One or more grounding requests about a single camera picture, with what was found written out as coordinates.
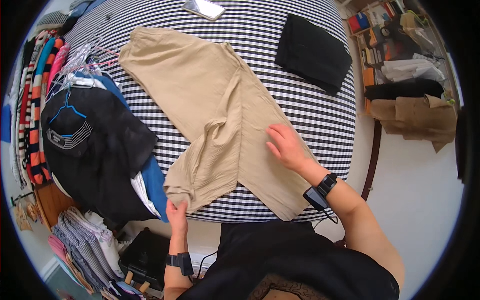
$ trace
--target person's right hand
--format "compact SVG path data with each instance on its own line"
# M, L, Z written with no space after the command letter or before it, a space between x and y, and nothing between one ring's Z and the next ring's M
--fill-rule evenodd
M308 158L305 157L298 134L284 124L272 124L265 131L275 141L276 146L267 142L267 146L288 169L298 172Z
M187 211L188 203L183 201L176 207L170 199L167 199L165 213L172 227L172 236L186 237L188 232Z

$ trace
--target black folded cloth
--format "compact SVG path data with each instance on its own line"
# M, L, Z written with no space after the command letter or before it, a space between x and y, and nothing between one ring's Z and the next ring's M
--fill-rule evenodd
M344 44L323 28L288 14L275 63L330 94L340 91L352 57Z
M407 80L368 85L365 87L365 97L370 100L390 99L397 97L423 97L425 94L442 98L444 88L435 80L425 78L410 78Z

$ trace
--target black cable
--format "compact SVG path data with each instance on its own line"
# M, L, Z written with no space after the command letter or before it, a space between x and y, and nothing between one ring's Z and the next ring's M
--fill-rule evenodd
M318 225L318 224L320 224L320 222L322 222L323 220L324 220L324 219L322 219L322 220L318 221L318 223L317 223L317 224L315 224L315 226L313 226L313 231L315 231L315 228L317 228L317 225Z
M215 252L213 252L212 254L209 254L209 255L207 255L207 256L205 256L205 257L202 258L202 261L200 262L200 268L198 269L198 273L197 273L197 278L196 278L196 279L198 279L198 276L200 276L200 272L202 271L202 265L203 265L203 263L204 263L205 258L207 258L208 256L212 256L212 255L214 255L214 254L217 253L217 252L218 252L218 250L215 251Z
M324 210L322 209L322 211L325 213L325 215L332 221L334 222L335 224L338 224L338 217L336 216L336 221L333 220L333 218Z

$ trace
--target person's left hand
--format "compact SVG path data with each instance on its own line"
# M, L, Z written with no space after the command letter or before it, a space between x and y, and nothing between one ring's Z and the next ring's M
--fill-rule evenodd
M186 236L188 232L188 223L187 223L187 211L188 203L186 201L180 203L179 207L176 207L170 199L167 200L167 208L165 213L167 213L168 221L170 226L172 226L172 236Z

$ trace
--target wrist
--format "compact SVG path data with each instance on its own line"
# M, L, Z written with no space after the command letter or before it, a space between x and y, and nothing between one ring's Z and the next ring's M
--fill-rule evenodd
M172 231L170 240L184 240L187 238L187 233L184 231Z
M170 237L170 247L168 253L170 255L177 255L178 253L188 252L187 236L173 235Z
M307 158L296 173L302 176L309 184L316 187L330 171L322 167L316 160Z

